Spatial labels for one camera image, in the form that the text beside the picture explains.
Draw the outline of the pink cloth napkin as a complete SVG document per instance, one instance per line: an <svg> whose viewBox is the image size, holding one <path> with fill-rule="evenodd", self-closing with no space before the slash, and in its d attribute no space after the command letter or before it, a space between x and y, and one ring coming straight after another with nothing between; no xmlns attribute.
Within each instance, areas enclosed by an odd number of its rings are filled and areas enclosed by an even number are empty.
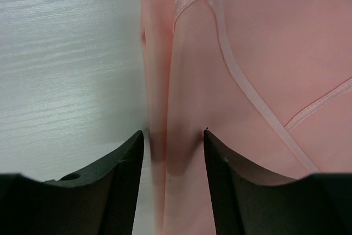
<svg viewBox="0 0 352 235"><path fill-rule="evenodd" d="M157 234L215 234L209 129L285 177L351 172L351 0L141 0Z"/></svg>

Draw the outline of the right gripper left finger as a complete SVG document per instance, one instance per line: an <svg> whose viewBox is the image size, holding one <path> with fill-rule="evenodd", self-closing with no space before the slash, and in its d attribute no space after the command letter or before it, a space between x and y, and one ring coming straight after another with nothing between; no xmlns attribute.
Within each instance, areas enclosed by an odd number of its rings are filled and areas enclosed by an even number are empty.
<svg viewBox="0 0 352 235"><path fill-rule="evenodd" d="M1 175L1 234L131 234L144 135L59 180Z"/></svg>

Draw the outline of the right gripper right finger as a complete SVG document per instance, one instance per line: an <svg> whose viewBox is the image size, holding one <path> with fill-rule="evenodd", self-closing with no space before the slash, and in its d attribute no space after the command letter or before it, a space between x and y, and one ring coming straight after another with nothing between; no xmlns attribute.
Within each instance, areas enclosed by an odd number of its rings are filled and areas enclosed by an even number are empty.
<svg viewBox="0 0 352 235"><path fill-rule="evenodd" d="M351 234L351 174L295 180L203 134L217 234Z"/></svg>

